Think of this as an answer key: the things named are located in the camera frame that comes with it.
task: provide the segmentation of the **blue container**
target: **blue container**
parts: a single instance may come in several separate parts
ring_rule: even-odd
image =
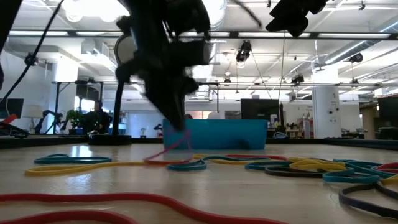
[[[267,139],[266,120],[187,119],[192,149],[264,149]],[[188,149],[184,133],[176,132],[163,120],[165,148]]]

